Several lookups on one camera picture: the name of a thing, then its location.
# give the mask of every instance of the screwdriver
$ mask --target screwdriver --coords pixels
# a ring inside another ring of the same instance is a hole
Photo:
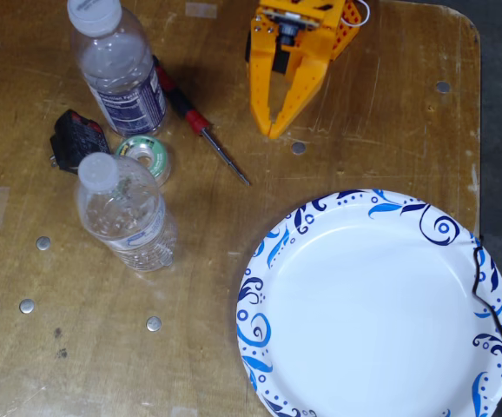
[[[170,100],[175,112],[188,121],[191,129],[197,134],[202,135],[212,145],[216,153],[224,160],[224,162],[240,177],[245,185],[250,185],[248,179],[242,174],[230,158],[224,153],[220,145],[215,139],[215,136],[210,130],[210,123],[201,114],[195,110],[193,104],[188,100],[183,92],[177,88],[172,78],[168,76],[164,68],[161,66],[158,58],[153,56],[155,62],[155,70],[158,75],[158,81],[161,84],[162,90],[166,97]]]

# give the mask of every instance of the red screwdriver handle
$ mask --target red screwdriver handle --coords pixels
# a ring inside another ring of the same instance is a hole
[[[210,123],[207,119],[201,116],[197,110],[195,110],[193,104],[191,104],[183,92],[177,88],[174,80],[168,76],[156,56],[153,56],[153,61],[155,62],[156,74],[158,75],[158,81],[161,84],[164,95],[172,104],[175,112],[180,115],[180,117],[187,120],[191,129],[197,135],[200,135],[203,129],[210,126]]]

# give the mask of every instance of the white paper plate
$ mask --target white paper plate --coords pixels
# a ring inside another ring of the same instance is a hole
[[[502,340],[472,297],[478,242],[420,200],[349,190],[308,202],[248,264],[236,321],[272,415],[485,417],[502,397]],[[486,251],[478,295],[502,323]]]

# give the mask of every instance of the water bottle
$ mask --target water bottle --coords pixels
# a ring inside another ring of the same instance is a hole
[[[122,136],[155,131],[166,102],[143,27],[119,0],[69,0],[71,49],[109,125]]]
[[[174,261],[177,228],[155,178],[135,159],[97,152],[77,171],[83,226],[130,268],[154,271]]]

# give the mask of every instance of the table surface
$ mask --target table surface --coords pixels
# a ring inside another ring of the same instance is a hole
[[[123,3],[253,186],[171,115],[160,138],[174,164],[163,192],[180,230],[175,263],[125,268],[83,230],[76,177],[50,167],[66,109],[106,124],[69,53],[65,4],[0,0],[0,416],[266,416],[235,303],[248,259],[287,212],[337,190],[390,189],[478,228],[478,32],[444,7],[373,3],[320,93],[270,141],[249,111],[243,60],[256,1],[212,0],[216,18],[189,17],[184,2]],[[25,298],[31,314],[19,312]]]

